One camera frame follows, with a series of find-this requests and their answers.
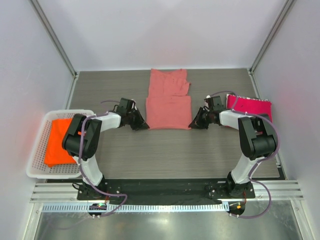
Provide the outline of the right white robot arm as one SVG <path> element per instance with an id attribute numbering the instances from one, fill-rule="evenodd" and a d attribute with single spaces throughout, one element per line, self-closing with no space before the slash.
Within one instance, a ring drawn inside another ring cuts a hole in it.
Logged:
<path id="1" fill-rule="evenodd" d="M 191 129 L 208 129 L 210 124 L 230 127 L 238 131 L 241 157 L 231 170 L 225 183 L 208 186 L 211 198 L 243 198 L 251 192 L 252 176 L 258 166 L 272 158 L 279 150 L 279 137 L 267 114 L 236 110 L 237 101 L 231 107 L 222 104 L 220 96 L 208 96 L 189 124 Z"/>

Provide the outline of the salmon pink t shirt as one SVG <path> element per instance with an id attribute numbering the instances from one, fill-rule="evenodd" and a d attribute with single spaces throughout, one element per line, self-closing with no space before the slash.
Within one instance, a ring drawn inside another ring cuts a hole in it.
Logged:
<path id="1" fill-rule="evenodd" d="M 187 70 L 151 69 L 146 98 L 146 122 L 150 130 L 189 130 L 192 121 L 192 100 Z"/>

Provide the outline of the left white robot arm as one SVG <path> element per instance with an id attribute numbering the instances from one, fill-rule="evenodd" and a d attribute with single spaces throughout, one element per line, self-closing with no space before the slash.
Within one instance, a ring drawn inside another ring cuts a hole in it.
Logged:
<path id="1" fill-rule="evenodd" d="M 100 115 L 75 114 L 62 140 L 62 148 L 79 167 L 83 188 L 97 200 L 109 195 L 105 177 L 96 160 L 101 133 L 126 125 L 133 131 L 150 128 L 134 100 L 121 98 L 114 103 L 112 110 Z"/>

